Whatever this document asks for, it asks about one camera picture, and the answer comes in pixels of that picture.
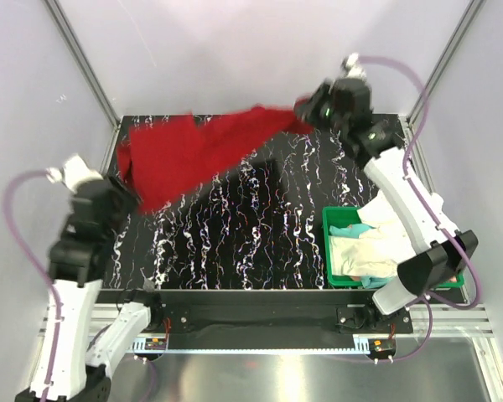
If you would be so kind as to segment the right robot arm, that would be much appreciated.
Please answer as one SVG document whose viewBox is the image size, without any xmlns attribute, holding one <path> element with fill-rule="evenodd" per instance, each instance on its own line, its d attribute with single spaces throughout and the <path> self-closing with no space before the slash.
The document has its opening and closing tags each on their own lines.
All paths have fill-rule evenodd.
<svg viewBox="0 0 503 402">
<path fill-rule="evenodd" d="M 353 53 L 342 62 L 344 74 L 326 80 L 308 99 L 298 101 L 294 112 L 314 128 L 337 133 L 345 154 L 381 190 L 407 231 L 415 255 L 400 262 L 397 276 L 355 314 L 357 328 L 382 332 L 401 311 L 433 297 L 436 286 L 463 271 L 473 272 L 470 258 L 479 241 L 473 231 L 459 230 L 415 173 L 409 157 L 416 141 L 404 144 L 374 121 L 365 64 L 399 71 L 423 99 L 428 97 L 424 84 L 406 64 Z"/>
</svg>

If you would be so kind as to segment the red t shirt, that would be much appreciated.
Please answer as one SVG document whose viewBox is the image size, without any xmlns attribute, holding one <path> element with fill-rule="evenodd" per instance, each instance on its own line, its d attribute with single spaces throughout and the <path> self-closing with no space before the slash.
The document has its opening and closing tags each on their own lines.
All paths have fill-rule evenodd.
<svg viewBox="0 0 503 402">
<path fill-rule="evenodd" d="M 131 129 L 117 146 L 117 165 L 146 214 L 235 167 L 278 133 L 312 130 L 289 108 L 254 106 L 201 124 L 192 115 L 177 116 Z"/>
</svg>

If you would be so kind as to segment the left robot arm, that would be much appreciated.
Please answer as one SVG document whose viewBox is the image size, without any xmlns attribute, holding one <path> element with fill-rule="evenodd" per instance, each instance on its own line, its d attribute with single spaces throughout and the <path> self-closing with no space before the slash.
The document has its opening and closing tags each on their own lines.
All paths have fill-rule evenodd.
<svg viewBox="0 0 503 402">
<path fill-rule="evenodd" d="M 123 183 L 87 166 L 77 154 L 61 168 L 27 172 L 7 187 L 3 211 L 12 234 L 25 241 L 13 224 L 13 195 L 29 178 L 45 176 L 71 192 L 71 212 L 59 238 L 51 246 L 49 266 L 26 253 L 49 287 L 49 309 L 39 366 L 30 386 L 17 401 L 106 401 L 111 379 L 144 331 L 163 325 L 161 297 L 154 291 L 132 290 L 117 317 L 95 340 L 88 340 L 91 314 L 102 288 L 119 229 L 139 199 Z"/>
</svg>

